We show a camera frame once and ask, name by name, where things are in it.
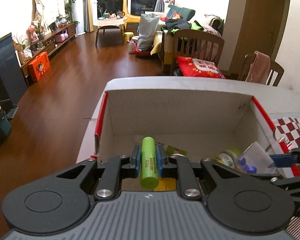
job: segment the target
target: yellow curtain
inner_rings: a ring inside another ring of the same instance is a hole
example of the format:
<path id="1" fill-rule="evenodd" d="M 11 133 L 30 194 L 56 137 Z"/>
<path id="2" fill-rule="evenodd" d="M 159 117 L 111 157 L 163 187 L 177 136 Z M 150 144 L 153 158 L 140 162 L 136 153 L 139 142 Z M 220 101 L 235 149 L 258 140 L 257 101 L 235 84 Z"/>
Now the yellow curtain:
<path id="1" fill-rule="evenodd" d="M 92 18 L 92 8 L 90 0 L 87 0 L 87 13 L 88 13 L 88 29 L 89 32 L 93 32 L 93 18 Z"/>

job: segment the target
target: white standing air conditioner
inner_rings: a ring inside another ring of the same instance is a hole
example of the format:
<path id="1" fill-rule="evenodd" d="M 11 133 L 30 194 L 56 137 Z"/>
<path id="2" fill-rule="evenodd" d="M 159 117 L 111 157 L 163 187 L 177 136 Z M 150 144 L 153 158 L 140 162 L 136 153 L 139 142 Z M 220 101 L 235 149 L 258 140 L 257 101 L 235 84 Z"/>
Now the white standing air conditioner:
<path id="1" fill-rule="evenodd" d="M 84 34 L 84 17 L 83 17 L 83 0 L 75 0 L 75 3 L 72 7 L 72 15 L 73 20 L 78 21 L 79 24 L 76 27 L 77 34 L 81 35 Z"/>

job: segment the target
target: yellow giraffe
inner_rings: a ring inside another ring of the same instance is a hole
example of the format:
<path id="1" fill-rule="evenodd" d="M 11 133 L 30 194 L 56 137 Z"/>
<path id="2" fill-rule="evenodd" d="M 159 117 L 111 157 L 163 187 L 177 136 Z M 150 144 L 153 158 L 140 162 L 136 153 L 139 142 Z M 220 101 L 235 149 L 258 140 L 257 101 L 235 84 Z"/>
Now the yellow giraffe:
<path id="1" fill-rule="evenodd" d="M 128 23 L 139 23 L 140 16 L 131 15 L 128 13 L 128 0 L 123 0 L 122 11 L 124 12 L 124 16 L 127 18 L 124 21 L 124 28 L 127 29 Z"/>

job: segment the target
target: brown door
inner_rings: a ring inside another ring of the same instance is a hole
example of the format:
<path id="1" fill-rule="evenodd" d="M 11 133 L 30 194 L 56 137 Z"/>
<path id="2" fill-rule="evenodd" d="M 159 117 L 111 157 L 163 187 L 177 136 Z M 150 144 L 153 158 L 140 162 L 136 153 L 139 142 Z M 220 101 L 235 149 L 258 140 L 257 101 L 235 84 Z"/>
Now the brown door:
<path id="1" fill-rule="evenodd" d="M 285 0 L 247 0 L 237 46 L 229 68 L 240 74 L 244 56 L 260 51 L 271 57 L 277 41 Z"/>

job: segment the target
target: purple ball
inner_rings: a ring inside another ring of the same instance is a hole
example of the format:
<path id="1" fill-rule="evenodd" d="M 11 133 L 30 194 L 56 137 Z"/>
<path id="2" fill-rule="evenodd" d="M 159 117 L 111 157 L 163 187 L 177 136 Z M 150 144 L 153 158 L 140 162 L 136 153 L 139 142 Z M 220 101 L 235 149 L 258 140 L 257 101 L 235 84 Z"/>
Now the purple ball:
<path id="1" fill-rule="evenodd" d="M 257 173 L 257 168 L 255 166 L 251 166 L 251 167 L 249 167 L 249 172 Z"/>
<path id="2" fill-rule="evenodd" d="M 245 158 L 245 157 L 242 157 L 242 158 L 238 159 L 238 163 L 239 163 L 241 166 L 245 165 L 245 164 L 246 164 L 246 158 Z"/>
<path id="3" fill-rule="evenodd" d="M 249 172 L 249 166 L 248 165 L 242 165 L 242 168 L 243 168 L 243 170 L 245 171 L 245 172 Z"/>

